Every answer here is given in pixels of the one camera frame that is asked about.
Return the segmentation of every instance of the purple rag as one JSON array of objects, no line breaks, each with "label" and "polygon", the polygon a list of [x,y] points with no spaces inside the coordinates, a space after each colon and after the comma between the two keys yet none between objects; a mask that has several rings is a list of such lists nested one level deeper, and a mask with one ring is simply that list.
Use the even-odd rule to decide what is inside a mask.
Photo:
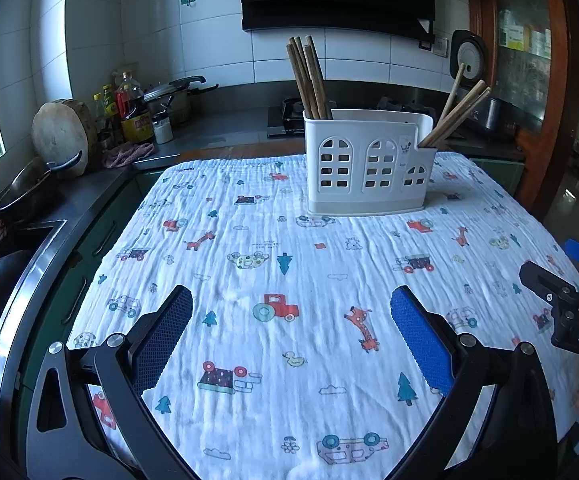
[{"label": "purple rag", "polygon": [[126,142],[120,146],[116,146],[107,152],[102,154],[102,164],[105,168],[120,168],[121,166],[127,166],[143,158],[144,156],[150,155],[154,151],[154,144],[132,144],[131,142]]}]

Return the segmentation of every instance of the white box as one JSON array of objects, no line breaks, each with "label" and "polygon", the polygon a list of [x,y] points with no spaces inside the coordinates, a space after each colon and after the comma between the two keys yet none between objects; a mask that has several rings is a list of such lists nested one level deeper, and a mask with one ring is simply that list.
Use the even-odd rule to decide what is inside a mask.
[{"label": "white box", "polygon": [[307,210],[312,215],[373,216],[420,211],[436,148],[418,148],[431,117],[389,110],[332,110],[305,117]]}]

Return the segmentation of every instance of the cabinet handle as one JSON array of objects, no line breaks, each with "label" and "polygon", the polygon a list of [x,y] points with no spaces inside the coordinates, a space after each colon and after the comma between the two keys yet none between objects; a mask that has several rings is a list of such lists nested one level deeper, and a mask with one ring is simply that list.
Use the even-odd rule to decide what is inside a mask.
[{"label": "cabinet handle", "polygon": [[105,248],[105,245],[107,245],[107,242],[109,242],[109,239],[111,238],[111,235],[114,234],[115,230],[116,230],[116,221],[114,220],[111,223],[111,229],[109,230],[109,233],[107,233],[105,240],[102,241],[102,243],[100,244],[100,247],[98,247],[98,249],[93,251],[92,256],[98,256],[100,253],[102,253],[102,250]]},{"label": "cabinet handle", "polygon": [[72,305],[72,309],[69,311],[69,314],[67,314],[67,317],[65,317],[64,319],[61,319],[61,322],[60,322],[61,325],[66,325],[72,320],[72,318],[74,317],[74,314],[76,313],[76,308],[78,307],[80,300],[82,300],[82,297],[85,294],[86,290],[87,290],[87,278],[83,278],[82,279],[82,287],[80,288],[80,292],[78,293],[78,296],[76,296],[76,301],[74,301],[74,304]]}]

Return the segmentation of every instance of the metal pivot bolt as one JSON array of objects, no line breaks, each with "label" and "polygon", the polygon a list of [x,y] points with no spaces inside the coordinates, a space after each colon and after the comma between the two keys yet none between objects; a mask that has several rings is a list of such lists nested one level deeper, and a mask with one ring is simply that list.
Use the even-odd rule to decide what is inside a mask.
[{"label": "metal pivot bolt", "polygon": [[109,336],[109,338],[107,339],[107,346],[111,346],[112,348],[115,348],[117,346],[120,346],[123,344],[123,341],[125,340],[125,336],[122,334],[112,334]]},{"label": "metal pivot bolt", "polygon": [[50,354],[57,354],[63,349],[63,344],[60,341],[56,341],[55,343],[51,343],[49,345],[49,353]]},{"label": "metal pivot bolt", "polygon": [[476,346],[476,338],[471,334],[461,334],[458,340],[460,341],[461,345],[466,346],[468,348]]},{"label": "metal pivot bolt", "polygon": [[532,355],[534,353],[534,347],[530,343],[521,343],[521,352],[525,355]]}]

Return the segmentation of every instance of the tiled floor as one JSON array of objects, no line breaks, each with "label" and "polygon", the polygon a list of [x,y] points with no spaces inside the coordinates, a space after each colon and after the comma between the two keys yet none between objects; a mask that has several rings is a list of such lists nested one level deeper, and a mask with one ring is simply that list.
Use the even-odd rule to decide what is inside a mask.
[{"label": "tiled floor", "polygon": [[[567,238],[579,241],[579,180],[568,171],[543,225],[563,245]],[[579,271],[579,263],[573,262]]]}]

